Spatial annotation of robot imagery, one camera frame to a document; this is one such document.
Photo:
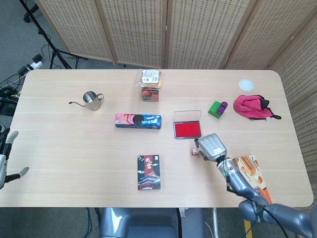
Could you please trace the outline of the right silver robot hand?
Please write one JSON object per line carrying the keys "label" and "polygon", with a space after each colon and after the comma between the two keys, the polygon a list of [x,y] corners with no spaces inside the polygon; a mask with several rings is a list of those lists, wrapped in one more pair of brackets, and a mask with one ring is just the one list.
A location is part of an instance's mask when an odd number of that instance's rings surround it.
{"label": "right silver robot hand", "polygon": [[227,156],[227,149],[218,137],[212,133],[194,140],[196,148],[193,149],[193,155],[199,154],[205,161],[219,163]]}

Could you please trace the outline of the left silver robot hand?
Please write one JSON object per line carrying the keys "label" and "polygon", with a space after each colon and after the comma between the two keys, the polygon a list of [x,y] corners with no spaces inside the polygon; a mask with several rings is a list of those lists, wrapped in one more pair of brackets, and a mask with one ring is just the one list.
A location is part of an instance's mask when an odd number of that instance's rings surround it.
{"label": "left silver robot hand", "polygon": [[16,174],[7,175],[7,164],[9,156],[11,153],[12,145],[16,137],[18,136],[18,131],[14,131],[10,136],[8,136],[10,128],[5,128],[0,125],[0,188],[2,189],[6,183],[13,180],[20,179],[25,176],[29,171],[29,167],[23,168],[20,172]]}

